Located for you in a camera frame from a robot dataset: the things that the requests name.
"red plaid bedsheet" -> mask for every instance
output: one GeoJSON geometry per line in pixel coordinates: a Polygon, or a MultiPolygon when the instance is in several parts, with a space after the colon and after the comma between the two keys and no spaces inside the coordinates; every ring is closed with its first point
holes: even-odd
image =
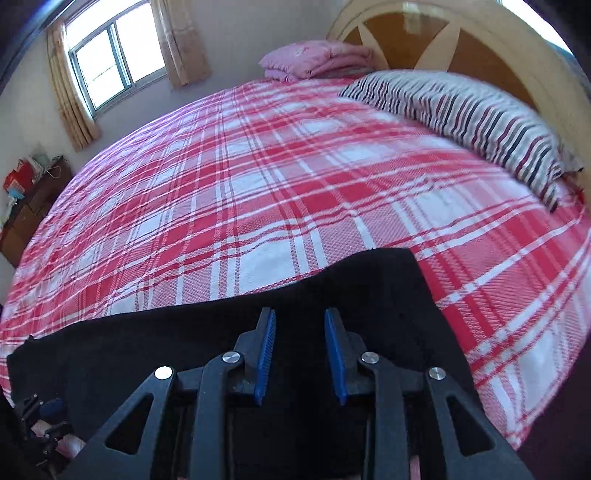
{"type": "Polygon", "coordinates": [[[337,97],[346,80],[257,81],[187,105],[94,158],[25,251],[0,375],[28,335],[279,287],[407,247],[517,447],[591,323],[591,220],[416,122],[337,97]]]}

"wooden dresser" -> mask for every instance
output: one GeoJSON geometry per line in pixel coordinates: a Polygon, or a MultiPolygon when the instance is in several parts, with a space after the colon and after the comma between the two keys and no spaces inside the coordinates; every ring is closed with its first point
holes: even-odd
{"type": "Polygon", "coordinates": [[[72,171],[65,159],[58,160],[55,167],[59,168],[52,168],[50,173],[46,173],[25,192],[25,198],[12,208],[10,218],[2,230],[0,252],[15,268],[35,230],[72,179],[72,171]]]}

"black towel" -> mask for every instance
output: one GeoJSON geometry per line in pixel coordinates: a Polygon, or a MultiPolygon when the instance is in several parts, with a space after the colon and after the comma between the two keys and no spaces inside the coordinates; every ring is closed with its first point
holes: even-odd
{"type": "Polygon", "coordinates": [[[323,331],[328,307],[369,350],[403,368],[444,368],[480,405],[462,351],[412,253],[353,255],[292,285],[253,295],[71,325],[27,340],[8,357],[15,401],[37,393],[67,401],[82,439],[157,367],[200,367],[253,329],[261,308],[277,314],[263,406],[237,415],[236,474],[245,478],[338,478],[361,471],[365,416],[339,407],[323,331]]]}

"curtain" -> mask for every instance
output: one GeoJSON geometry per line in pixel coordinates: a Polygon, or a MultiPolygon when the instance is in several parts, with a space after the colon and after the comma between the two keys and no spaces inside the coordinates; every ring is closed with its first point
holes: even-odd
{"type": "Polygon", "coordinates": [[[66,26],[57,21],[47,29],[47,57],[61,121],[72,147],[80,151],[100,137],[68,58],[66,26]]]}
{"type": "Polygon", "coordinates": [[[211,75],[187,0],[150,0],[160,50],[173,87],[211,75]]]}

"wooden headboard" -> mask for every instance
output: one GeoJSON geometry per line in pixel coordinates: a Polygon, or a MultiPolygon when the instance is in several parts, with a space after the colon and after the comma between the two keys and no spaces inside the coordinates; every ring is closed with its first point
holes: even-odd
{"type": "Polygon", "coordinates": [[[547,42],[495,0],[350,0],[328,38],[371,47],[380,69],[446,70],[511,93],[581,156],[591,192],[591,103],[547,42]]]}

